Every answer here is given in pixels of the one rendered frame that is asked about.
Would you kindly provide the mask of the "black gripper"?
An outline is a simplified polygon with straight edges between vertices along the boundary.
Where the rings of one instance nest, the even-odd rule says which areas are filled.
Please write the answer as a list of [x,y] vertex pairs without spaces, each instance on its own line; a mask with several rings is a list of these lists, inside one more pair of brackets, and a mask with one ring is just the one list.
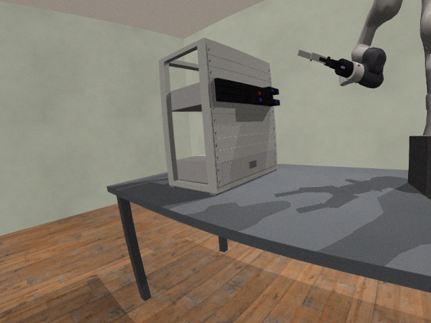
[[354,70],[354,64],[346,59],[339,59],[339,61],[337,61],[330,59],[331,57],[324,57],[313,52],[311,54],[303,50],[298,51],[298,56],[310,59],[310,61],[314,60],[323,63],[324,65],[334,69],[337,75],[345,78],[348,78]]

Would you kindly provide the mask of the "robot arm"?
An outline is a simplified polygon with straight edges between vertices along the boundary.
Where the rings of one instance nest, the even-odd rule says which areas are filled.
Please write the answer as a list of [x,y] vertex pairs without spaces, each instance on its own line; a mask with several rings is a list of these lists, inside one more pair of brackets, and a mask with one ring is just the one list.
[[[387,56],[383,49],[370,47],[376,29],[396,16],[403,0],[374,0],[367,15],[358,43],[352,51],[354,70],[348,77],[339,75],[340,86],[359,83],[364,87],[377,88],[383,80],[383,67]],[[431,0],[422,0],[420,37],[424,46],[426,69],[426,127],[423,135],[431,135]],[[361,64],[360,64],[361,63]]]

